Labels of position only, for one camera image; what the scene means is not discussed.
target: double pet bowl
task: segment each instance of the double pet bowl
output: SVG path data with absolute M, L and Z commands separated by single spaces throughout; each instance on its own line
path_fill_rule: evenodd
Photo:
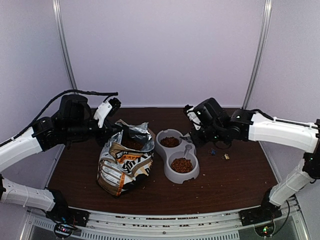
M 166 137 L 174 137 L 179 140 L 180 144 L 176 147 L 165 147 L 161 145 L 160 141 Z M 195 145 L 182 140 L 181 132 L 174 129 L 167 129 L 159 132 L 155 137 L 155 151 L 160 155 L 164 161 L 164 174 L 173 183 L 182 184 L 189 179 L 196 179 L 199 175 L 199 162 L 196 157 Z M 191 160 L 192 171 L 187 173 L 179 173 L 171 168 L 171 164 L 175 159 L 186 158 Z

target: brown tabletop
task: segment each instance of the brown tabletop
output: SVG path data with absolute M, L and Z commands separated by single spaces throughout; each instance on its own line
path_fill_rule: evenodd
M 186 134 L 192 127 L 182 108 L 121 108 L 112 118 L 118 119 L 132 125 L 149 122 L 155 134 L 165 129 Z M 216 156 L 209 153 L 211 148 Z M 198 148 L 200 174 L 183 184 L 166 178 L 155 153 L 150 176 L 115 198 L 96 183 L 101 149 L 90 140 L 63 151 L 48 187 L 60 190 L 71 207 L 138 215 L 212 213 L 259 205 L 265 191 L 277 184 L 259 143 L 235 140 L 227 150 L 212 143 Z M 225 153 L 229 160 L 222 159 Z

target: white wall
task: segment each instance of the white wall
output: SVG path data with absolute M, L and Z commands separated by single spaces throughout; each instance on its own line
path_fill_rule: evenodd
M 81 90 L 119 91 L 123 106 L 243 104 L 264 0 L 61 0 Z M 100 99 L 90 98 L 91 105 Z
M 51 0 L 0 0 L 0 142 L 22 130 L 59 92 L 69 89 Z M 58 102 L 45 115 L 50 116 Z M 46 184 L 57 148 L 2 172 L 17 183 Z M 25 209 L 0 203 L 0 238 L 16 240 Z
M 249 108 L 272 116 L 315 122 L 320 118 L 320 1 L 275 0 L 262 64 Z M 268 156 L 284 178 L 303 152 L 266 143 Z M 311 234 L 319 239 L 320 183 L 297 194 Z

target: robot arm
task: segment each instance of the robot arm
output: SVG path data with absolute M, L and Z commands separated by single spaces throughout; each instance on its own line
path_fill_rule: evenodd
M 300 191 L 309 182 L 320 179 L 319 126 L 311 122 L 293 122 L 270 117 L 262 111 L 236 110 L 229 116 L 214 98 L 199 105 L 184 108 L 194 127 L 187 141 L 196 147 L 207 142 L 224 142 L 231 145 L 234 139 L 240 141 L 265 141 L 295 147 L 305 151 L 298 166 L 279 184 L 269 189 L 262 200 L 261 207 L 253 214 L 241 211 L 243 225 L 256 224 L 268 219 L 293 194 Z
M 109 122 L 119 108 L 117 98 L 105 99 L 93 115 L 88 99 L 82 95 L 64 95 L 59 110 L 52 117 L 42 117 L 34 121 L 19 137 L 13 137 L 0 144 L 0 173 L 20 160 L 45 152 L 56 145 L 70 146 L 72 143 L 95 138 L 103 145 L 121 128 Z M 14 183 L 0 174 L 0 202 L 14 203 L 47 211 L 56 221 L 76 216 L 71 212 L 61 192 L 52 189 L 35 189 Z

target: black cable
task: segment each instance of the black cable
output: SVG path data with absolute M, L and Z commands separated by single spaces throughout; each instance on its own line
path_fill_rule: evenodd
M 288 221 L 288 218 L 289 218 L 289 215 L 290 215 L 290 204 L 289 204 L 288 200 L 286 200 L 286 204 L 288 205 L 288 214 L 287 214 L 287 216 L 286 216 L 286 218 L 285 218 L 282 226 L 281 226 L 275 233 L 273 233 L 272 236 L 274 236 L 274 235 L 276 235 L 277 233 L 279 233 L 280 230 L 284 227 L 284 225 L 285 225 L 286 222 Z
M 274 119 L 273 117 L 271 117 L 270 115 L 266 114 L 265 112 L 261 111 L 260 109 L 252 109 L 250 110 L 252 112 L 258 112 L 260 113 L 262 116 L 264 116 L 266 119 L 269 119 L 271 121 L 276 121 L 279 123 L 285 123 L 285 124 L 294 124 L 294 125 L 298 125 L 298 126 L 302 126 L 302 127 L 307 127 L 307 128 L 312 128 L 312 129 L 316 129 L 316 130 L 320 130 L 319 127 L 316 126 L 310 126 L 308 124 L 304 124 L 304 123 L 300 123 L 300 122 L 295 122 L 295 121 L 288 121 L 288 120 L 282 120 L 282 119 Z
M 274 120 L 274 118 L 268 114 L 266 114 L 265 112 L 261 111 L 260 109 L 256 108 L 256 109 L 252 109 L 250 110 L 250 112 L 258 112 L 260 113 L 262 116 L 264 116 L 266 119 L 269 119 L 269 120 Z
M 68 93 L 79 93 L 79 94 L 84 94 L 84 95 L 97 95 L 97 96 L 117 96 L 118 93 L 117 92 L 97 92 L 97 91 L 82 91 L 82 90 L 77 90 L 77 89 L 69 89 L 69 90 L 65 90 L 61 93 L 59 93 L 58 95 L 56 95 L 54 98 L 52 98 L 45 106 L 44 108 L 39 112 L 39 114 L 32 120 L 32 122 L 30 122 L 30 124 L 28 126 L 26 126 L 22 131 L 20 131 L 17 135 L 15 135 L 14 137 L 0 143 L 0 147 L 10 143 L 12 140 L 20 137 L 22 134 L 24 134 L 34 123 L 35 121 L 38 120 L 38 118 L 41 116 L 41 114 L 44 113 L 44 111 L 58 98 L 60 98 L 61 96 L 68 94 Z
M 307 127 L 307 128 L 312 128 L 312 129 L 317 129 L 320 130 L 319 127 L 316 126 L 310 126 L 308 124 L 304 124 L 304 123 L 300 123 L 300 122 L 295 122 L 295 121 L 287 121 L 287 120 L 282 120 L 282 119 L 276 119 L 276 122 L 280 122 L 280 123 L 285 123 L 285 124 L 294 124 L 294 125 L 299 125 L 299 126 L 303 126 L 303 127 Z

